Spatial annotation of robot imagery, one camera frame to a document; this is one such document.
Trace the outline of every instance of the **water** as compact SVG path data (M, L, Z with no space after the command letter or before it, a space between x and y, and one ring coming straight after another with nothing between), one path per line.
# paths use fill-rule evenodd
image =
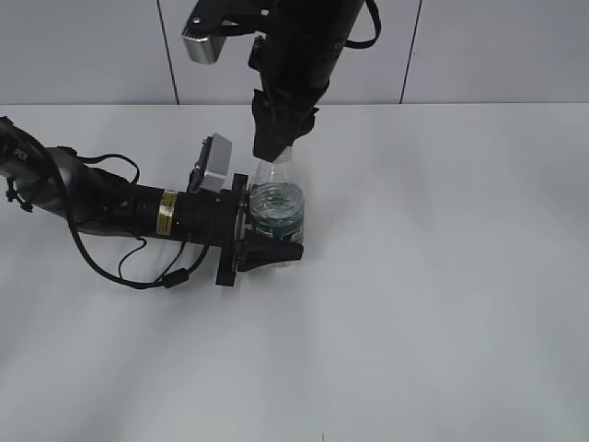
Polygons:
M249 210L257 233L279 240L303 242L305 196L295 184L253 186Z

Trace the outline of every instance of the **white tabletop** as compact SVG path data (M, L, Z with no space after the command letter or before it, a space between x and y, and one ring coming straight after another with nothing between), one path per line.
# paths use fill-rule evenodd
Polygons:
M247 106L0 114L156 187L213 132L256 164ZM324 107L295 154L305 259L235 289L217 252L171 292L117 287L63 220L1 203L0 440L589 440L588 105ZM85 241L111 270L135 246Z

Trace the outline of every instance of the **black cable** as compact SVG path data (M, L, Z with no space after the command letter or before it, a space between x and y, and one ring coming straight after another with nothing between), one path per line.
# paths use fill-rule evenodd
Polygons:
M139 182L139 178L141 177L141 170L139 169L139 166L137 166L137 163L135 163L132 159L126 157L125 155L107 154L107 155L101 155L100 157L80 157L80 156L76 155L75 157L77 159L79 159L81 162L83 162L84 164L89 164L89 165L96 165L98 163L101 163L102 161L106 161L107 159L111 159L111 158L120 159L135 168L135 176L130 181L130 184L137 184Z
M146 247L147 247L147 239L145 239L145 238L141 238L141 237L135 237L135 239L137 239L138 241L141 241L143 244L142 244L141 246L139 246L138 248L136 248L136 249L134 249L134 250L130 251L129 253L127 253L127 254L126 254L125 256L123 256L123 257L121 258L121 260L119 261L119 277L120 277L121 279L124 279L124 278L122 277L122 265L123 265L123 264L125 264L125 262L126 262L126 261L127 261L129 258L131 258L131 257L132 257L132 256L133 256L135 253L137 253L137 252L139 252L139 251L141 251L141 250L143 250L144 248L146 248Z
M155 279L154 283L160 281L164 276L167 275L167 273L172 269L172 267L174 267L174 265L176 265L176 262L178 262L178 260L182 256L182 253L184 253L184 249L186 249L186 244L187 244L187 241L183 241L182 244L180 244L180 250L178 251L178 254L176 255L176 258L174 258L174 261L172 261L170 263L170 265L166 268L166 270L164 272L162 272L162 274L160 274Z
M372 18L373 24L375 25L375 37L369 41L346 41L346 48L352 49L368 49L372 48L378 39L380 38L380 34L383 31L383 23L380 18L380 12L378 11L378 5L376 4L375 0L366 0L366 5L368 6L368 11L370 12L370 17Z

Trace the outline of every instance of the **robotic arm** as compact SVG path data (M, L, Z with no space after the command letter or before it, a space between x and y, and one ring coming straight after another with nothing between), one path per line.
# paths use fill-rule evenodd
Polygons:
M362 49L376 42L378 10L374 0L365 2L376 37L359 43L347 39L364 0L200 0L183 32L194 61L216 62L226 37L266 34L255 40L249 61L262 83L252 105L256 157L273 161L308 134L343 48ZM234 285L237 272L302 258L301 245L264 238L247 228L247 176L235 175L231 190L222 190L231 148L219 134L207 138L187 191L173 192L139 185L139 169L127 157L88 158L70 147L46 148L7 117L0 118L0 176L7 180L8 201L18 202L26 212L36 206L65 218L75 245L95 272L138 290L188 281L210 247L221 249L217 283L225 286ZM112 157L136 168L133 180L90 167ZM80 233L175 240L181 243L179 255L189 242L204 247L189 269L170 273L175 260L155 281L139 283L124 279L121 265L119 276L98 266Z
M183 32L189 56L213 64L227 36L256 31L249 67L260 73L252 110L254 155L273 162L287 146L311 132L316 105L345 47L369 48L382 29L374 0L366 0L375 22L371 41L348 41L364 0L201 0Z

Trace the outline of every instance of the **plastic water bottle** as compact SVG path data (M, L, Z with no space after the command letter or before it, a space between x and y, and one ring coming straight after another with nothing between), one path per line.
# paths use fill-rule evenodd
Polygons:
M303 243L305 196L299 186L291 147L273 163L260 162L251 184L249 211L256 233Z

